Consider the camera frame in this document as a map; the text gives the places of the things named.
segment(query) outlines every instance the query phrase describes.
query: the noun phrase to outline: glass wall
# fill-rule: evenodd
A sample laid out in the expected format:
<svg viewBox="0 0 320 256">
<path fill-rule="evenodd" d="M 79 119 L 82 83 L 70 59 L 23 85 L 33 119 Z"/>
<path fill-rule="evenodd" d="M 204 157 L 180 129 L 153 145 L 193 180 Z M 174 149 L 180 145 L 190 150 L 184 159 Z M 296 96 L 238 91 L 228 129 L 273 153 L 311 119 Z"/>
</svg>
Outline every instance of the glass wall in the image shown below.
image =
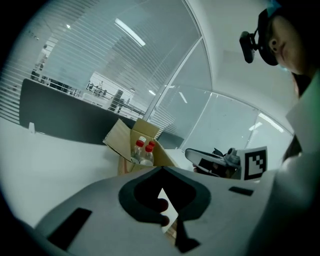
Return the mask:
<svg viewBox="0 0 320 256">
<path fill-rule="evenodd" d="M 200 37 L 183 0 L 52 0 L 17 41 L 0 101 L 14 95 L 19 122 L 27 78 L 137 119 Z"/>
<path fill-rule="evenodd" d="M 223 154 L 230 148 L 267 146 L 268 170 L 279 167 L 292 134 L 258 109 L 235 99 L 212 93 L 201 118 L 181 149 Z"/>
<path fill-rule="evenodd" d="M 268 170 L 276 169 L 282 163 L 286 149 L 293 136 L 279 123 L 260 112 L 255 123 L 255 130 L 248 142 L 247 148 L 254 149 L 267 146 Z"/>
<path fill-rule="evenodd" d="M 170 82 L 152 111 L 148 122 L 160 127 L 165 134 L 178 137 L 179 147 L 187 138 L 202 111 L 212 89 L 211 74 L 204 43 L 194 46 L 188 59 Z"/>
<path fill-rule="evenodd" d="M 230 148 L 244 149 L 258 110 L 237 100 L 213 93 L 203 115 L 182 149 L 193 148 L 212 153 L 227 153 Z"/>
</svg>

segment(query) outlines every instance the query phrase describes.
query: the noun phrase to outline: black rectangle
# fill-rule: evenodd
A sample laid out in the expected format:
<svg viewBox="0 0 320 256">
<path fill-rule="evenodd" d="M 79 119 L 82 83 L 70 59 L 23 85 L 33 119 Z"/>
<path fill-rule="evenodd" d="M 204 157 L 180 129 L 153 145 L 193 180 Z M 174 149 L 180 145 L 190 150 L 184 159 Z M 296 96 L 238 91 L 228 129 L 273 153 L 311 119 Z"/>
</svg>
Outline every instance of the black rectangle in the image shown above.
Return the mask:
<svg viewBox="0 0 320 256">
<path fill-rule="evenodd" d="M 47 239 L 60 249 L 67 250 L 91 213 L 90 210 L 77 208 Z"/>
<path fill-rule="evenodd" d="M 238 194 L 242 194 L 242 195 L 245 195 L 245 196 L 251 196 L 253 194 L 253 190 L 251 189 L 247 189 L 247 188 L 242 188 L 242 187 L 237 187 L 237 186 L 232 186 L 229 188 L 229 191 L 232 191 L 232 192 L 235 192 L 235 193 L 238 193 Z"/>
</svg>

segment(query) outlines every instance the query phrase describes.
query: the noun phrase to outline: white ceiling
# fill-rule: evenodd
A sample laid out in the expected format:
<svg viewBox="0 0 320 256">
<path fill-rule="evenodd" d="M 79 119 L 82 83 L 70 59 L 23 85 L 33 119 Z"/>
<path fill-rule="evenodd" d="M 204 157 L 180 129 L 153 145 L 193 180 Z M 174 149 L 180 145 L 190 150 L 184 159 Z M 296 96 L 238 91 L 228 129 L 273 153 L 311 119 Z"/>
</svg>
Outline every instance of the white ceiling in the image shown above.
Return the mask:
<svg viewBox="0 0 320 256">
<path fill-rule="evenodd" d="M 245 62 L 239 43 L 243 31 L 253 33 L 266 0 L 187 0 L 205 40 L 212 90 L 269 114 L 292 131 L 285 115 L 296 102 L 290 75 L 267 65 L 256 52 Z"/>
</svg>

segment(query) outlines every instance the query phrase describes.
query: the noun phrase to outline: cardboard box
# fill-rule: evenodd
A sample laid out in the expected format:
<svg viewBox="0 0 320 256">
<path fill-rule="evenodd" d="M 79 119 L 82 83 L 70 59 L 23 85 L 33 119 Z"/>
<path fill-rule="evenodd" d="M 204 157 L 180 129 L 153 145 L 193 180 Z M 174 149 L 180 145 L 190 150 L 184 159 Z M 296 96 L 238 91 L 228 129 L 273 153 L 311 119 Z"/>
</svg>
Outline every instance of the cardboard box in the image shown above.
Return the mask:
<svg viewBox="0 0 320 256">
<path fill-rule="evenodd" d="M 143 150 L 145 150 L 145 146 L 148 145 L 150 141 L 155 142 L 155 146 L 153 148 L 154 166 L 176 166 L 167 155 L 164 148 L 154 140 L 158 131 L 158 127 L 140 118 L 135 122 L 132 130 L 129 129 L 129 127 L 127 127 L 120 119 L 115 123 L 103 142 L 120 155 L 118 175 L 124 175 L 131 172 L 137 172 L 144 168 L 150 168 L 150 166 L 133 163 L 131 161 L 131 150 L 134 148 L 136 141 L 140 136 L 146 138 Z"/>
</svg>

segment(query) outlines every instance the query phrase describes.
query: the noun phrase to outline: black device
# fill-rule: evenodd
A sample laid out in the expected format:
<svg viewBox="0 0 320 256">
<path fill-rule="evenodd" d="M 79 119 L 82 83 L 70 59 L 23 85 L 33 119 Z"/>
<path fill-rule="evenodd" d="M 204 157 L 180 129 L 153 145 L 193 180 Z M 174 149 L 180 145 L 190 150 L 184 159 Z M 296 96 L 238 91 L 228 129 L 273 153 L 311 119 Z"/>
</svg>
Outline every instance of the black device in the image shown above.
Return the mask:
<svg viewBox="0 0 320 256">
<path fill-rule="evenodd" d="M 255 58 L 255 51 L 259 50 L 262 59 L 271 66 L 278 65 L 275 56 L 270 52 L 268 46 L 268 38 L 266 37 L 266 32 L 268 29 L 269 21 L 277 12 L 273 13 L 271 16 L 268 15 L 267 9 L 263 10 L 259 14 L 258 27 L 254 33 L 249 33 L 244 31 L 240 35 L 240 45 L 242 48 L 244 59 L 247 63 L 252 63 Z M 255 37 L 259 34 L 258 44 L 256 44 Z"/>
<path fill-rule="evenodd" d="M 258 46 L 255 42 L 255 31 L 254 33 L 249 33 L 248 31 L 243 31 L 240 36 L 240 45 L 244 55 L 244 59 L 247 63 L 252 63 L 255 58 L 255 52 Z"/>
</svg>

